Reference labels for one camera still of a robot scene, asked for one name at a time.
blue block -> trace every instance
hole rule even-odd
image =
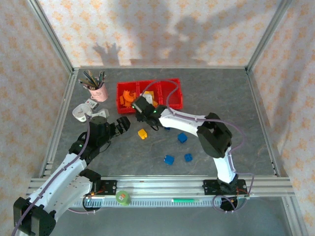
[[[180,133],[177,138],[182,144],[187,141],[187,136],[184,133]]]
[[[170,155],[166,155],[165,158],[164,158],[164,162],[167,165],[173,165],[174,159],[175,159],[174,157],[172,157]]]
[[[192,155],[190,153],[185,154],[185,160],[187,162],[192,161]]]

pen holder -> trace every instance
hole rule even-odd
[[[108,92],[105,87],[105,84],[103,84],[99,89],[97,90],[89,90],[91,93],[91,99],[96,102],[104,102],[108,98]]]

floral wallpaper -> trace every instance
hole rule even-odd
[[[26,0],[0,1],[0,235],[37,177],[68,74]]]
[[[295,0],[254,67],[266,125],[315,235],[315,2]]]
[[[71,63],[245,66],[280,0],[39,0]]]

green tape roll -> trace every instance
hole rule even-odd
[[[116,201],[123,206],[128,206],[131,203],[131,197],[126,191],[116,193]]]

red plastic bin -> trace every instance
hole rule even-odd
[[[170,97],[169,105],[173,109],[182,109],[183,108],[183,94],[181,89],[181,82],[179,78],[169,79],[178,84],[178,90]],[[143,90],[148,86],[151,82],[155,80],[143,80],[143,81],[133,81],[133,82],[120,82],[117,83],[117,92],[116,92],[116,106],[117,112],[119,114],[128,114],[135,113],[135,110],[132,107],[125,107],[120,104],[119,97],[123,95],[124,90],[136,92],[136,96],[140,96]],[[158,102],[160,105],[166,105],[166,99],[169,93],[176,86],[167,81],[160,81],[153,84],[148,91],[154,92],[154,100]]]

